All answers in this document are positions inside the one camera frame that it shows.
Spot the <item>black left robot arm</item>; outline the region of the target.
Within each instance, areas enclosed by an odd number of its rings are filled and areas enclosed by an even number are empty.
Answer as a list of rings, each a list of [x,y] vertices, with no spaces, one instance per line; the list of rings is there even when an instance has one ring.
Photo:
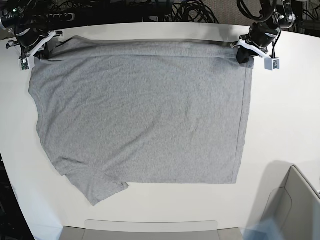
[[[260,16],[254,16],[243,0],[238,0],[239,11],[248,19],[253,20],[247,34],[241,35],[232,44],[238,48],[236,59],[239,64],[246,64],[250,58],[265,59],[265,68],[280,68],[280,60],[276,57],[276,45],[283,29],[293,26],[296,16],[290,0],[261,0]]]

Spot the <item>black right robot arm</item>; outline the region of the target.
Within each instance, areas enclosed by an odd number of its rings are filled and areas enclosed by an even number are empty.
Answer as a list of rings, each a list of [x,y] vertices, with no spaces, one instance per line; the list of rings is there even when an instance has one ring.
[[[20,13],[17,9],[0,17],[0,27],[13,32],[16,39],[13,46],[20,46],[25,54],[49,36],[46,21],[32,19]]]

